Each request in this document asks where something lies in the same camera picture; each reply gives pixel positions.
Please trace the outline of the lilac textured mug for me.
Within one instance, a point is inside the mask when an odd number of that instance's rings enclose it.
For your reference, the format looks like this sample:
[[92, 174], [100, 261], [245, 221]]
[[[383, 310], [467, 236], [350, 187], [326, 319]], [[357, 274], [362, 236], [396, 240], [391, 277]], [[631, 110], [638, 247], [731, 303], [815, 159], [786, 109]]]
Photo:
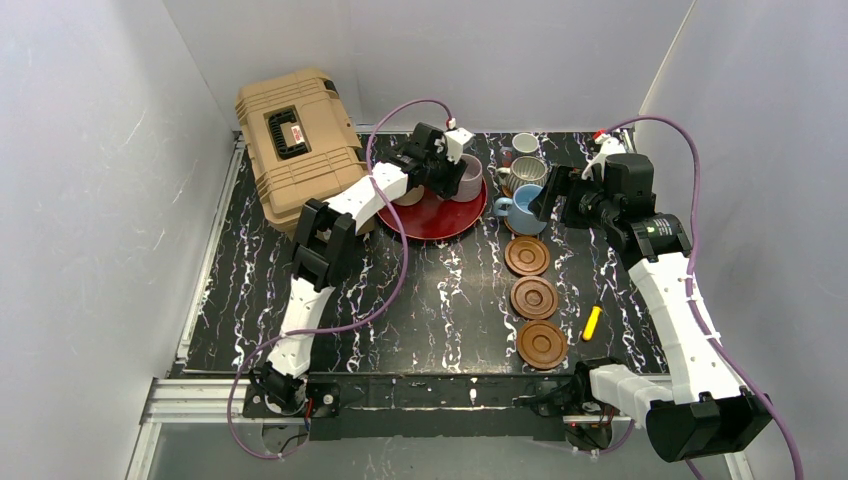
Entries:
[[452, 201], [467, 203], [474, 200], [482, 189], [482, 164], [480, 160], [470, 154], [463, 154], [461, 159], [466, 164], [466, 169], [463, 172], [458, 189], [455, 195], [451, 197]]

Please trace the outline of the light blue textured mug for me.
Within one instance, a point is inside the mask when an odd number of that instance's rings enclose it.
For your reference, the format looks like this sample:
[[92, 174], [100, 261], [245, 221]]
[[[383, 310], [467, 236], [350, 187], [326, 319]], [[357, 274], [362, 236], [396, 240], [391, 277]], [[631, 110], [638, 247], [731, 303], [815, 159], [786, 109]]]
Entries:
[[541, 191], [542, 187], [535, 184], [519, 187], [510, 198], [502, 197], [495, 201], [494, 215], [503, 218], [509, 229], [516, 235], [539, 235], [546, 228], [547, 221], [537, 219], [530, 210], [530, 204]]

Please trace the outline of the grey ribbed mug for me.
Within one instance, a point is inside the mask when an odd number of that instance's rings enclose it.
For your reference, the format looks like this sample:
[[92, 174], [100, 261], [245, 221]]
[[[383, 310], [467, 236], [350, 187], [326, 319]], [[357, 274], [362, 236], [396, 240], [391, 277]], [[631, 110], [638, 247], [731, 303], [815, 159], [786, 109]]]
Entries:
[[496, 170], [494, 180], [501, 190], [512, 196], [524, 185], [544, 186], [549, 175], [549, 167], [536, 157], [523, 156], [515, 159], [508, 167]]

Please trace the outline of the cream yellow mug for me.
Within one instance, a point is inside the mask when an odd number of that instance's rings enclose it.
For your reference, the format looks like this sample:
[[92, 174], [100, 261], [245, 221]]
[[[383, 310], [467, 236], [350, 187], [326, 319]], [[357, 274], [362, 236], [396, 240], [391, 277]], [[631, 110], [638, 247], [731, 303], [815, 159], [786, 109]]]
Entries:
[[393, 204], [397, 206], [412, 206], [416, 203], [420, 202], [424, 196], [426, 188], [424, 186], [417, 186], [407, 192], [405, 195], [399, 197], [398, 199], [393, 201]]

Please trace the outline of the dark wooden coaster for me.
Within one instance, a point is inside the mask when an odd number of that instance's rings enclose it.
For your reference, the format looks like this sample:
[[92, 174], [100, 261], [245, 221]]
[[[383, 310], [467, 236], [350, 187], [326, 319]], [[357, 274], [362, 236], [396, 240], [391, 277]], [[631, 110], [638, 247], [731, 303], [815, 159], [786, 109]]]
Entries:
[[504, 249], [507, 267], [519, 276], [539, 276], [551, 262], [548, 248], [542, 241], [531, 236], [519, 236], [511, 240]]

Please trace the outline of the grey printed mug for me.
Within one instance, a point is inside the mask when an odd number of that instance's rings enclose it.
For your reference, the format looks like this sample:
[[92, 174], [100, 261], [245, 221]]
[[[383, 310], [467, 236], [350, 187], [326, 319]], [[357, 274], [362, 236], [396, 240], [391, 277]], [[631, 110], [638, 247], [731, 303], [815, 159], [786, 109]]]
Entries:
[[539, 149], [539, 140], [532, 133], [522, 132], [512, 136], [509, 142], [504, 142], [499, 150], [499, 162], [502, 167], [509, 167], [517, 158], [528, 156]]

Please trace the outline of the brown wooden coaster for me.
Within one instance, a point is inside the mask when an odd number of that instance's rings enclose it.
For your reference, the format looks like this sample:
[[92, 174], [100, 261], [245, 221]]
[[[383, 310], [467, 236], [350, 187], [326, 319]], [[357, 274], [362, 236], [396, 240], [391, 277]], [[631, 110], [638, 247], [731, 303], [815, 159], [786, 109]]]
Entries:
[[517, 280], [510, 291], [510, 303], [523, 318], [549, 319], [558, 309], [556, 288], [539, 276], [526, 276]]

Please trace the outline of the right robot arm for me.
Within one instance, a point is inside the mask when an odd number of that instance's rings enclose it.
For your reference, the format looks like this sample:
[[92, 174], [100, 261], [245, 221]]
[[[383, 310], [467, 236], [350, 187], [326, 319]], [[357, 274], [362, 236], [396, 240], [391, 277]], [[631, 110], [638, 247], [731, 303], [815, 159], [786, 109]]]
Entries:
[[656, 211], [653, 178], [641, 154], [612, 154], [587, 175], [557, 165], [530, 203], [542, 219], [564, 198], [561, 222], [604, 232], [647, 306], [670, 372], [670, 385], [661, 386], [613, 358], [581, 361], [564, 400], [630, 417], [666, 462], [740, 452], [773, 417], [715, 350], [719, 335], [688, 270], [694, 247], [676, 216]]

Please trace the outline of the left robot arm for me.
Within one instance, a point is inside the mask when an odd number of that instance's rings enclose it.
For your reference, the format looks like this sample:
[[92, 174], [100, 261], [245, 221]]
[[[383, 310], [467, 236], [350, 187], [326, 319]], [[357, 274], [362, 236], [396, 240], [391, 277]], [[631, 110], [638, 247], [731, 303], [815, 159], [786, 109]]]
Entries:
[[393, 201], [422, 186], [443, 199], [454, 196], [467, 169], [462, 156], [473, 135], [454, 120], [442, 131], [418, 124], [408, 141], [385, 160], [368, 162], [368, 173], [328, 200], [309, 200], [293, 245], [289, 300], [281, 333], [251, 378], [255, 390], [283, 410], [305, 400], [312, 342], [331, 295], [352, 273], [346, 254], [357, 231]]

